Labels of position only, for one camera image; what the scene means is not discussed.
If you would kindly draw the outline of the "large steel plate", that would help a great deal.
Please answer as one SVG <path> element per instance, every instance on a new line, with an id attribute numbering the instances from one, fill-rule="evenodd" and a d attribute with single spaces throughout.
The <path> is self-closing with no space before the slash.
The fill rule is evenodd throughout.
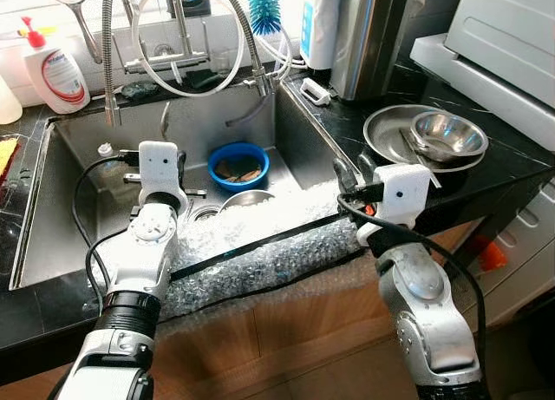
<path id="1" fill-rule="evenodd" d="M 400 128 L 408 129 L 412 118 L 421 112 L 446 111 L 424 105 L 395 105 L 374 112 L 366 119 L 364 137 L 371 149 L 393 163 L 417 165 L 416 158 L 406 148 L 399 134 Z M 482 161 L 486 153 L 471 158 L 461 158 L 459 161 L 438 162 L 427 157 L 429 170 L 433 173 L 459 173 L 474 167 Z"/>

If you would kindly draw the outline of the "shiny steel bowl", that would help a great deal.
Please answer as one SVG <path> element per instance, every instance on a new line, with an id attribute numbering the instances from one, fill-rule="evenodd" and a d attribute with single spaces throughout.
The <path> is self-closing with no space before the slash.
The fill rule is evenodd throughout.
<path id="1" fill-rule="evenodd" d="M 438 162 L 483 155 L 489 142 L 475 123 L 447 111 L 421 112 L 412 118 L 406 134 L 416 153 Z"/>

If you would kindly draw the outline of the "blue round bowl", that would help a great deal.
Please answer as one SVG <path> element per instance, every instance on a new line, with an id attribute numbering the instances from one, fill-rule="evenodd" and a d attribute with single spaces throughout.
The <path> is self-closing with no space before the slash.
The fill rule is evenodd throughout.
<path id="1" fill-rule="evenodd" d="M 207 159 L 210 177 L 229 193 L 260 188 L 270 166 L 270 157 L 266 151 L 246 141 L 218 147 Z"/>

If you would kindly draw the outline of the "stainless steel sink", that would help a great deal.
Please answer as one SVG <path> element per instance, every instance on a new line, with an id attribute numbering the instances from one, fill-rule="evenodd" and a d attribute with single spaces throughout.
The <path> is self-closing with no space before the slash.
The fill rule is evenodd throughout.
<path id="1" fill-rule="evenodd" d="M 210 177 L 209 157 L 231 142 L 266 151 L 271 166 L 263 189 L 275 195 L 336 177 L 332 162 L 338 146 L 289 91 L 279 89 L 252 119 L 225 125 L 255 105 L 253 89 L 150 102 L 123 107 L 121 127 L 107 125 L 98 103 L 60 117 L 47 108 L 25 111 L 5 129 L 21 141 L 0 194 L 0 288 L 15 290 L 79 272 L 88 241 L 127 224 L 138 198 L 135 185 L 110 188 L 91 175 L 75 189 L 102 143 L 134 149 L 143 140 L 167 140 L 186 151 L 184 182 L 207 190 L 206 198 L 191 198 L 187 213 L 230 197 Z"/>

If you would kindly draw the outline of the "steel dish in sink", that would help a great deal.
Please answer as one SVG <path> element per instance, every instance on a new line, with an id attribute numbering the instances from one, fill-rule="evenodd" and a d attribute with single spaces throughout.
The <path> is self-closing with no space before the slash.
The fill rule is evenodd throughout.
<path id="1" fill-rule="evenodd" d="M 230 208 L 257 205 L 258 203 L 270 200 L 274 197 L 275 195 L 273 193 L 269 193 L 269 191 L 265 190 L 252 189 L 239 191 L 239 193 L 235 193 L 232 197 L 227 199 L 219 210 L 225 211 Z"/>

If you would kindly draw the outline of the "black sponge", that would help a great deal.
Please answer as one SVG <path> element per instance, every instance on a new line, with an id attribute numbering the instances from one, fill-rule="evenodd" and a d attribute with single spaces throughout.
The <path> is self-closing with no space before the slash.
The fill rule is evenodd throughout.
<path id="1" fill-rule="evenodd" d="M 130 82 L 123 84 L 123 86 L 116 89 L 116 92 L 122 95 L 124 99 L 127 99 L 128 102 L 153 97 L 154 95 L 157 95 L 159 91 L 161 91 L 159 84 L 156 82 L 150 82 L 150 80 Z"/>

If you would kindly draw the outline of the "steel spring pull-down faucet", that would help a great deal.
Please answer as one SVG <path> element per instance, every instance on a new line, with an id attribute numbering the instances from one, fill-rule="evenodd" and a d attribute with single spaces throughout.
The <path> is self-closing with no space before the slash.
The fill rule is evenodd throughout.
<path id="1" fill-rule="evenodd" d="M 251 25 L 247 22 L 247 15 L 245 8 L 239 3 L 239 0 L 219 0 L 226 9 L 233 11 L 235 16 L 235 23 L 238 27 L 238 46 L 237 46 L 237 59 L 243 51 L 247 50 L 252 59 L 252 81 L 253 86 L 257 88 L 260 95 L 260 102 L 255 105 L 250 112 L 246 115 L 228 121 L 225 125 L 230 126 L 233 123 L 250 120 L 257 114 L 258 110 L 272 99 L 275 95 L 273 79 L 266 74 L 263 67 L 262 60 L 258 54 L 257 44 L 255 44 L 255 35 L 252 32 Z M 106 123 L 109 127 L 121 127 L 123 119 L 121 115 L 121 107 L 118 100 L 115 98 L 115 84 L 114 84 L 114 70 L 112 69 L 112 47 L 114 47 L 114 15 L 112 9 L 114 8 L 114 0 L 102 0 L 101 9 L 101 54 L 103 56 L 103 80 L 104 80 L 104 108 L 103 112 L 106 114 Z M 209 97 L 209 95 L 217 94 L 217 92 L 230 86 L 235 75 L 238 73 L 238 64 L 233 64 L 232 71 L 226 78 L 218 84 L 217 87 L 207 90 L 206 92 L 182 92 L 164 82 L 163 79 L 156 75 L 153 70 L 149 59 L 146 56 L 140 56 L 140 66 L 144 71 L 151 76 L 154 82 L 172 94 L 179 97 L 200 98 Z"/>

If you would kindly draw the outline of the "small orange object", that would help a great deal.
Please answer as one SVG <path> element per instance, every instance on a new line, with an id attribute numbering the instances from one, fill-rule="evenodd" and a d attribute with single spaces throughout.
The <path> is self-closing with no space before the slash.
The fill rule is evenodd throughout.
<path id="1" fill-rule="evenodd" d="M 477 265 L 480 272 L 496 272 L 500 268 L 504 268 L 508 264 L 508 257 L 503 253 L 502 249 L 489 239 L 477 240 Z"/>

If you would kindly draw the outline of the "white red pump soap bottle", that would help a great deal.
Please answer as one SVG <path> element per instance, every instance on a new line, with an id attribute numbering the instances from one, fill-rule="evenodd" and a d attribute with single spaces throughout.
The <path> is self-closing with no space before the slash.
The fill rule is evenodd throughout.
<path id="1" fill-rule="evenodd" d="M 36 94 L 57 115 L 83 110 L 91 97 L 78 63 L 66 50 L 48 43 L 32 27 L 31 16 L 21 16 L 21 20 L 28 44 L 23 51 L 23 66 Z"/>

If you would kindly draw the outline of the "wooden base cabinet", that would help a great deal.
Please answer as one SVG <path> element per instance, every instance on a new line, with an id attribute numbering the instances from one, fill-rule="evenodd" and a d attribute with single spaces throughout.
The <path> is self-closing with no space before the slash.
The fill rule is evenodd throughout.
<path id="1" fill-rule="evenodd" d="M 352 259 L 296 284 L 164 322 L 152 375 L 155 400 L 255 395 L 380 341 L 395 340 L 375 260 Z M 0 400 L 43 400 L 91 322 L 83 285 L 0 292 Z"/>

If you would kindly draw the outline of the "orange cloth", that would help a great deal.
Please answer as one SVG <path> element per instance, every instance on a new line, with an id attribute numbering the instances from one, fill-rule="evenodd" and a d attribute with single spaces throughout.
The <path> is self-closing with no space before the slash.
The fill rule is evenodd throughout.
<path id="1" fill-rule="evenodd" d="M 0 185 L 5 182 L 12 167 L 13 158 L 20 148 L 20 141 L 17 135 L 0 135 Z"/>

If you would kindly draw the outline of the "blue bottle brush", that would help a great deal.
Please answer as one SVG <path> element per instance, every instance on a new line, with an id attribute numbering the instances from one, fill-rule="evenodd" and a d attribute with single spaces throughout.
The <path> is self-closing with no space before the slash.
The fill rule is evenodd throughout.
<path id="1" fill-rule="evenodd" d="M 277 34 L 282 29 L 280 0 L 247 0 L 254 35 Z"/>

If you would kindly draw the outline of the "white drawer unit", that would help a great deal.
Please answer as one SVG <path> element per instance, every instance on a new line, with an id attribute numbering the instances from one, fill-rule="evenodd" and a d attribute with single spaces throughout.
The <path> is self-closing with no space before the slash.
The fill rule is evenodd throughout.
<path id="1" fill-rule="evenodd" d="M 496 272 L 480 272 L 489 325 L 505 322 L 554 279 L 555 186 L 544 185 L 494 242 L 508 257 Z"/>

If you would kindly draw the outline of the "translucent white bottle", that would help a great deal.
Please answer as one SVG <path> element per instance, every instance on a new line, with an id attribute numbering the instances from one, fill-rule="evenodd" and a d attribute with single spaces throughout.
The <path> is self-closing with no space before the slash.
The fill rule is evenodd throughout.
<path id="1" fill-rule="evenodd" d="M 11 125 L 23 117 L 23 105 L 17 100 L 15 92 L 0 77 L 0 125 Z"/>

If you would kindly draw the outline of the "white countertop appliance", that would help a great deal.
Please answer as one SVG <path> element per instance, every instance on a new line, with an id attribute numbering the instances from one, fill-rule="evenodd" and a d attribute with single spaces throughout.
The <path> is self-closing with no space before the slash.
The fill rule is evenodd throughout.
<path id="1" fill-rule="evenodd" d="M 548 151 L 555 150 L 555 0 L 460 0 L 445 34 L 411 58 Z"/>

